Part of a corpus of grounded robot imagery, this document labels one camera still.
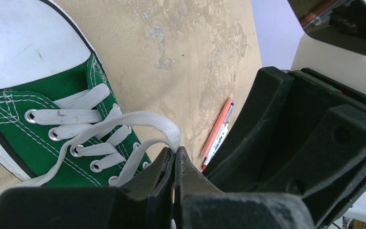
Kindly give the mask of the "white shoelace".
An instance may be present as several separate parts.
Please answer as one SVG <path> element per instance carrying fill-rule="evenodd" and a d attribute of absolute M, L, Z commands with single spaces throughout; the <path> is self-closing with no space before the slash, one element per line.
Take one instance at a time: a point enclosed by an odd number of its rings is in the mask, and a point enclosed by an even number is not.
<path fill-rule="evenodd" d="M 168 145 L 174 154 L 180 147 L 181 134 L 179 127 L 170 119 L 160 114 L 148 111 L 131 112 L 121 115 L 110 114 L 103 121 L 91 125 L 85 130 L 79 132 L 71 140 L 65 142 L 60 149 L 59 158 L 56 164 L 46 174 L 17 184 L 16 187 L 40 187 L 41 185 L 46 184 L 58 173 L 58 170 L 65 159 L 66 150 L 69 146 L 85 143 L 87 140 L 101 132 L 107 134 L 117 125 L 150 126 L 163 133 L 165 139 L 151 139 L 143 142 L 134 149 L 121 173 L 118 175 L 117 180 L 111 184 L 113 187 L 121 187 L 133 178 L 143 154 L 152 145 L 162 142 Z"/>

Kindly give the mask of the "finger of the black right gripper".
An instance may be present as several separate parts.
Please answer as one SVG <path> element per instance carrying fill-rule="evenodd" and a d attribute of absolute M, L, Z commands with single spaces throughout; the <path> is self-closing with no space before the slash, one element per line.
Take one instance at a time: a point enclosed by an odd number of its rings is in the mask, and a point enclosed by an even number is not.
<path fill-rule="evenodd" d="M 296 195 L 315 226 L 328 226 L 366 190 L 366 109 L 244 110 L 213 160 L 213 184 Z"/>
<path fill-rule="evenodd" d="M 293 77 L 275 68 L 258 70 L 231 130 L 204 169 L 206 177 L 257 177 L 273 130 L 293 85 Z"/>

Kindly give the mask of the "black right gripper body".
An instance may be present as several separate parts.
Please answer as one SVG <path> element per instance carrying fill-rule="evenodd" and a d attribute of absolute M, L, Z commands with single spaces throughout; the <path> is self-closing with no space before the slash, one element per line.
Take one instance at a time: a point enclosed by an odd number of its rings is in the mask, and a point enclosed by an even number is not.
<path fill-rule="evenodd" d="M 366 158 L 366 105 L 304 73 L 274 127 L 261 180 L 336 180 Z"/>

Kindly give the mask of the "green canvas sneaker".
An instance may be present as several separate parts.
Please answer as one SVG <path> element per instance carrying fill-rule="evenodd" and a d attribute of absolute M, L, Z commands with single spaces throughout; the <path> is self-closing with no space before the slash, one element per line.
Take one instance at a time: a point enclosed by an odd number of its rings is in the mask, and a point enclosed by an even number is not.
<path fill-rule="evenodd" d="M 97 54 L 51 0 L 0 0 L 0 164 L 22 182 L 46 174 L 62 145 L 122 115 Z M 69 146 L 48 187 L 111 186 L 142 143 L 117 125 Z"/>

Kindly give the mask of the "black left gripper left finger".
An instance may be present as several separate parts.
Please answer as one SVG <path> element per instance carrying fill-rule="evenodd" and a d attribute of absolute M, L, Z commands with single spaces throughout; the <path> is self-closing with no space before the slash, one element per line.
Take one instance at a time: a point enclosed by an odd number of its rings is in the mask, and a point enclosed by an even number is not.
<path fill-rule="evenodd" d="M 164 148 L 121 187 L 22 187 L 0 196 L 0 229 L 169 229 L 175 157 Z"/>

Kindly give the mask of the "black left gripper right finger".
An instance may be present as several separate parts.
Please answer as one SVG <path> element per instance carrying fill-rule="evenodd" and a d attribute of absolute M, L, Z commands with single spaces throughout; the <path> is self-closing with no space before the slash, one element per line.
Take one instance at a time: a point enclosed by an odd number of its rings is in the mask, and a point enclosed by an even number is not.
<path fill-rule="evenodd" d="M 286 193 L 224 193 L 175 153 L 174 221 L 178 229 L 313 229 L 303 201 Z"/>

